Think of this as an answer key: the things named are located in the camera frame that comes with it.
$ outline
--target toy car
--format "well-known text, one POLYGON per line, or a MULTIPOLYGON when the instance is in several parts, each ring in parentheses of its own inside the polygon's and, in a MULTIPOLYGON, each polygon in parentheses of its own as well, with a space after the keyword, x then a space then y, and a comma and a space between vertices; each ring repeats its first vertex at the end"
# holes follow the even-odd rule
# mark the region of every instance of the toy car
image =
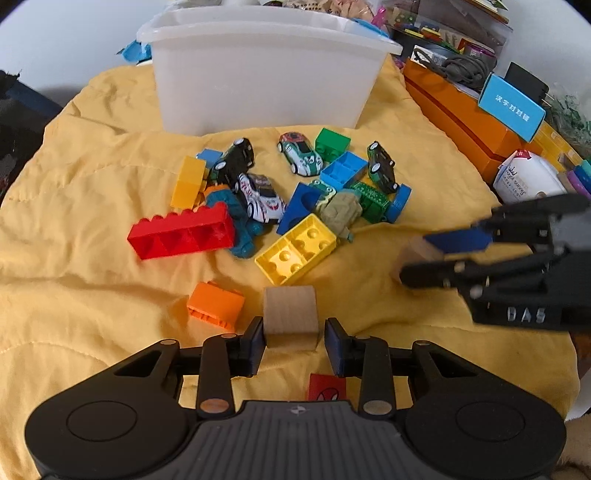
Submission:
POLYGON ((213 166, 209 179, 225 183, 235 192, 238 176, 246 173, 254 164, 255 154, 250 140, 238 138, 213 166))
POLYGON ((368 147, 368 158, 368 174, 371 181, 386 195, 396 193, 398 190, 398 183, 394 177, 396 162, 390 158, 388 152, 378 142, 374 142, 368 147))
POLYGON ((321 180, 312 180, 309 183, 310 187, 314 187, 315 189, 319 189, 322 192, 322 197, 320 197, 320 199, 318 200, 318 202, 316 202, 316 208, 314 209, 314 211, 318 214, 320 214, 320 211, 326 206, 328 205, 328 203, 332 200, 332 197, 334 197, 336 195, 336 190, 331 187, 330 185, 327 185, 326 183, 324 183, 321 180))
POLYGON ((322 158, 310 146, 308 139, 298 132, 287 132, 279 137, 277 149, 291 165, 291 172, 303 177, 320 174, 322 158))
POLYGON ((285 203, 264 175, 241 173, 237 182, 238 195, 246 206, 248 218, 261 223, 278 223, 285 212, 285 203))

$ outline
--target black toy car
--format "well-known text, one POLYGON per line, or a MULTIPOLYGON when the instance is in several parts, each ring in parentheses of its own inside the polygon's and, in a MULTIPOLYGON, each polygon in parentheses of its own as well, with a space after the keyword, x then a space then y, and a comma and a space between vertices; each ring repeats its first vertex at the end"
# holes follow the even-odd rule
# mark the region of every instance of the black toy car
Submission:
POLYGON ((368 147, 369 178, 386 195, 398 191, 398 183, 394 177, 394 166, 396 162, 390 158, 378 142, 368 147))
POLYGON ((246 173, 255 164, 255 154, 252 144, 247 138, 234 140, 210 173, 210 180, 225 183, 233 192, 238 188, 238 176, 246 173))

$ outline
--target plastic packaging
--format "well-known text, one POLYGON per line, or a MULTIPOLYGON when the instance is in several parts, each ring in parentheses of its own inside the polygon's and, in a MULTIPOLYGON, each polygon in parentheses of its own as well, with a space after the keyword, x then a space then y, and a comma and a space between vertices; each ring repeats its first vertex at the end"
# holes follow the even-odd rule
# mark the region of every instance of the plastic packaging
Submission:
POLYGON ((554 85, 550 115, 546 119, 583 158, 591 158, 591 121, 583 113, 579 99, 564 87, 554 85))
POLYGON ((526 150, 516 151, 503 162, 492 186, 505 203, 567 193, 557 170, 526 150))

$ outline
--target yellow blanket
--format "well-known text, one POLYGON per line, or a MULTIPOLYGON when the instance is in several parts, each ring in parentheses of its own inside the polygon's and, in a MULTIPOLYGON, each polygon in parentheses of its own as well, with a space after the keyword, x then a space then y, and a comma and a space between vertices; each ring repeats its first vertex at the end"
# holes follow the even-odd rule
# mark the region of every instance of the yellow blanket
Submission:
MULTIPOLYGON (((227 251, 140 261, 126 241, 142 217, 168 212, 185 155, 224 150, 246 136, 255 173, 289 199, 301 178, 276 149, 287 129, 259 128, 201 138, 162 131, 152 68, 122 67, 90 82, 46 129, 40 151, 0 209, 0 477, 36 478, 23 428, 33 408, 162 338, 200 345, 216 327, 191 320, 186 301, 198 281, 244 293, 239 327, 262 314, 269 286, 254 261, 227 251)), ((320 127, 296 127, 309 138, 320 127)), ((495 196, 454 144, 421 114, 387 62, 355 130, 351 149, 365 155, 378 140, 396 160, 398 181, 413 188, 395 225, 359 220, 355 241, 341 244, 300 284, 314 285, 321 319, 337 317, 350 334, 405 347, 429 339, 549 401, 562 415, 579 389, 567 334, 473 325, 454 291, 409 291, 388 270, 412 234, 463 227, 490 214, 495 196)), ((268 233, 257 246, 269 246, 268 233)), ((522 252, 496 247, 486 257, 522 252)), ((316 353, 267 351, 258 376, 233 382, 246 398, 302 400, 311 372, 330 373, 316 353)), ((404 379, 398 403, 410 405, 404 379)), ((349 382, 355 402, 359 382, 349 382)), ((186 381, 181 403, 195 398, 186 381)))

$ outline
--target yellow duplo block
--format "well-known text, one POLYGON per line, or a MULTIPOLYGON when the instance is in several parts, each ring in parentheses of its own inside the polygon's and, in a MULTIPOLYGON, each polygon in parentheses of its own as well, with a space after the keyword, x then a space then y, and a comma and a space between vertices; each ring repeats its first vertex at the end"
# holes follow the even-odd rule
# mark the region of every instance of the yellow duplo block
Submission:
POLYGON ((335 234, 312 213, 255 257, 255 263, 273 285, 290 285, 335 248, 335 234))
POLYGON ((207 170, 204 160, 185 157, 177 184, 174 186, 173 198, 170 200, 172 208, 191 209, 197 200, 197 195, 203 187, 203 176, 207 170))

